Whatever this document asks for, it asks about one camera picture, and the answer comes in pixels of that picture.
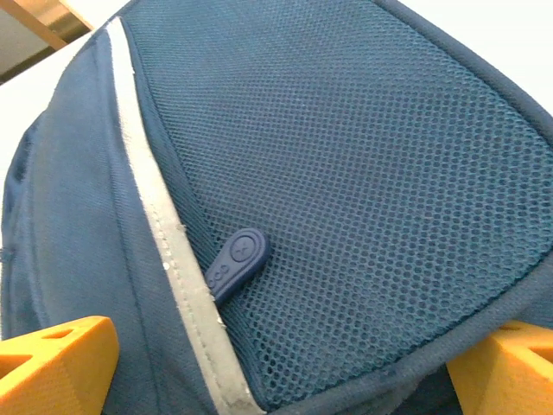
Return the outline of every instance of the gray reflective trim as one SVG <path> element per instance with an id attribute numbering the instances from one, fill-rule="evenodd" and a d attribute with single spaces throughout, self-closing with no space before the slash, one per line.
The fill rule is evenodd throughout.
<path id="1" fill-rule="evenodd" d="M 259 408 L 204 281 L 146 138 L 123 25 L 107 26 L 124 147 L 168 281 L 219 415 L 258 415 Z"/>

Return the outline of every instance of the white wall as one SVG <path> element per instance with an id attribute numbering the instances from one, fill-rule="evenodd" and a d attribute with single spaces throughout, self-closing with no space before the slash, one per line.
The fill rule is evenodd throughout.
<path id="1" fill-rule="evenodd" d="M 0 10 L 0 74 L 47 46 L 46 42 L 14 17 Z"/>
<path id="2" fill-rule="evenodd" d="M 553 114 L 553 1 L 400 0 Z"/>

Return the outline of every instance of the zipper pull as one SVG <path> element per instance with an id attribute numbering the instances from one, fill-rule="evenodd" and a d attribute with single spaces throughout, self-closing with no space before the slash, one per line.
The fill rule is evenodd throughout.
<path id="1" fill-rule="evenodd" d="M 220 306 L 259 271 L 270 254 L 269 239 L 248 227 L 231 236 L 206 272 L 215 304 Z"/>

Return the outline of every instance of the navy blue backpack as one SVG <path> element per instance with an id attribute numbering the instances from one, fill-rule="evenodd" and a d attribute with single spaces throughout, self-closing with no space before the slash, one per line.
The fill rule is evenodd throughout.
<path id="1" fill-rule="evenodd" d="M 553 327 L 552 144 L 395 0 L 136 0 L 11 165 L 3 337 L 110 317 L 105 415 L 460 414 L 445 362 Z"/>

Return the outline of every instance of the blue mesh fabric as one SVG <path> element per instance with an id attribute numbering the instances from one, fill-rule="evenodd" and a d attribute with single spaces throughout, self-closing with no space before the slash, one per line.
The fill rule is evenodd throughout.
<path id="1" fill-rule="evenodd" d="M 202 268 L 241 227 L 270 236 L 222 310 L 265 409 L 406 356 L 550 250 L 551 147 L 374 3 L 159 0 L 126 20 Z"/>

